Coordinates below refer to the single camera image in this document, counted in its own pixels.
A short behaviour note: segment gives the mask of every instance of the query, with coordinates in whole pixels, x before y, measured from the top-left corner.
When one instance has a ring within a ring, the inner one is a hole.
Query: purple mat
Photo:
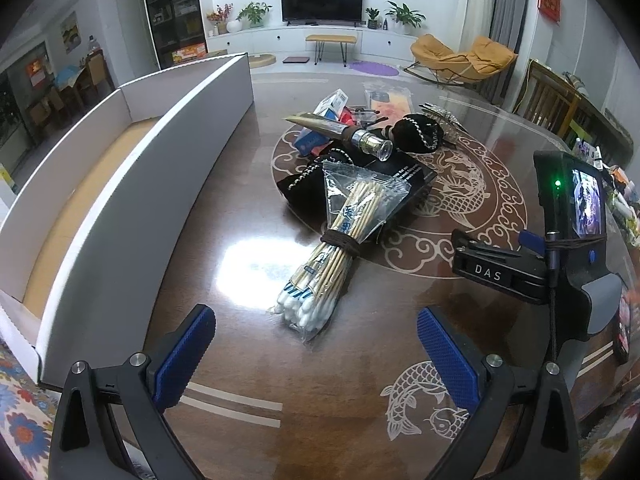
[[[385,75],[393,76],[398,75],[399,72],[395,68],[382,63],[374,63],[372,61],[354,61],[349,64],[349,68],[353,68],[358,72],[364,72],[365,74],[373,75]]]

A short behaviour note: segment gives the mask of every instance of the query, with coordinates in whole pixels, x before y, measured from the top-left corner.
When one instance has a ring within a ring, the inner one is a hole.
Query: green plant
[[[260,23],[264,17],[264,15],[269,12],[271,9],[270,5],[262,2],[261,4],[257,2],[250,2],[244,9],[240,11],[238,14],[238,18],[246,18],[254,25]]]
[[[394,2],[389,2],[391,8],[386,12],[387,16],[393,17],[394,20],[403,25],[412,25],[413,27],[420,27],[420,24],[426,20],[424,14],[420,14],[417,10],[411,10],[406,4],[398,6]]]
[[[366,13],[369,15],[370,20],[375,20],[380,14],[380,11],[377,9],[373,9],[372,7],[368,7]]]

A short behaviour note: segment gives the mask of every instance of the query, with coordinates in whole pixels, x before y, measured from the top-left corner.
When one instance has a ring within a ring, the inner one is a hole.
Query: curtain
[[[495,0],[458,0],[453,23],[454,52],[468,52],[478,36],[488,36]]]
[[[527,0],[495,0],[494,18],[489,38],[503,44],[517,54],[520,50],[526,10]],[[508,70],[503,70],[477,86],[480,94],[492,104],[501,105],[504,101],[514,65],[515,63],[512,63]]]

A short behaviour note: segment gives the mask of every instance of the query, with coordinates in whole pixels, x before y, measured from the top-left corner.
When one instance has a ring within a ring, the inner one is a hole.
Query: bundle of cotton swabs
[[[376,181],[356,180],[330,228],[357,242],[364,241],[379,215],[376,210],[384,191]],[[321,242],[287,282],[273,307],[274,313],[284,314],[303,338],[320,330],[334,311],[351,261],[343,249]]]

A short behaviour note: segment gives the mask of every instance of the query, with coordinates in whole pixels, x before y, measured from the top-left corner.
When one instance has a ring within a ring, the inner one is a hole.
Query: floral fabric
[[[58,404],[31,382],[0,340],[0,434],[34,480],[49,476],[49,448]],[[596,480],[625,441],[640,413],[640,387],[580,441],[581,480]]]
[[[0,434],[34,480],[49,477],[56,409],[56,401],[31,382],[0,341]]]

